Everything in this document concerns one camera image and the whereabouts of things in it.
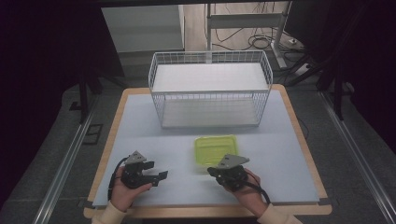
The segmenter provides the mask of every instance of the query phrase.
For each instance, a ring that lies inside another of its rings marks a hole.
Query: wooden table edge
[[[314,179],[315,186],[318,191],[320,199],[327,199],[326,190],[321,182],[318,174],[317,167],[312,158],[311,152],[309,151],[308,145],[304,139],[303,131],[301,130],[300,124],[297,117],[294,114],[294,110],[291,106],[289,96],[286,93],[285,87],[279,84],[274,84],[272,90],[280,92],[285,107],[289,113],[291,124],[296,132],[298,141],[300,143],[302,152],[304,154],[306,163],[309,171]],[[98,169],[95,178],[92,182],[92,187],[87,201],[93,202],[96,195],[96,191],[99,188],[100,182],[102,181],[105,173],[106,165],[114,145],[117,129],[120,126],[120,119],[122,117],[128,95],[130,94],[150,94],[149,88],[135,88],[126,89],[120,98],[120,103],[117,108],[116,115],[113,119],[113,123],[110,128],[110,132],[105,144],[105,149],[102,154],[102,158],[99,162]],[[284,213],[294,215],[329,215],[332,212],[332,206],[330,204],[320,205],[315,204],[304,204],[304,205],[275,205],[275,207]],[[105,207],[84,208],[84,217],[92,218],[93,216],[100,215],[104,212]],[[171,218],[171,217],[253,217],[253,215],[245,208],[239,205],[230,206],[184,206],[184,207],[136,207],[128,210],[128,217],[134,218]]]

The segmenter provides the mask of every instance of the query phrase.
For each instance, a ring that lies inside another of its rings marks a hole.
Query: white wire basket
[[[265,52],[157,52],[148,85],[163,128],[259,126],[273,73]]]

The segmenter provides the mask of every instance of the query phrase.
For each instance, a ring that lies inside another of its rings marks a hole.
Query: green plastic lid
[[[238,155],[235,135],[204,136],[195,139],[195,161],[201,165],[217,165],[226,154]]]

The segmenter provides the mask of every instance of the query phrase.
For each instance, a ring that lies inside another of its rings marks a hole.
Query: sleeve
[[[276,211],[271,203],[257,221],[261,224],[302,224],[295,216],[285,215]]]
[[[120,224],[126,213],[121,212],[111,202],[108,202],[105,212],[101,216],[92,218],[92,224]]]

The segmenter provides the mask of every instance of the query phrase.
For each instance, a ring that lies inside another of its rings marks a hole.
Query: hand
[[[254,175],[249,169],[245,168],[247,172],[247,182],[254,184],[256,186],[260,185],[260,178]],[[238,191],[232,192],[229,189],[227,191],[231,192],[233,196],[238,200],[238,202],[246,207],[251,213],[256,217],[261,217],[262,214],[267,210],[268,204],[262,200],[262,195],[255,189],[248,186],[244,186]]]
[[[120,167],[116,173],[116,179],[114,181],[113,192],[111,194],[111,203],[119,209],[121,212],[126,210],[132,205],[137,195],[151,189],[152,184],[146,184],[140,186],[137,189],[128,189],[120,180],[123,170],[125,167]]]

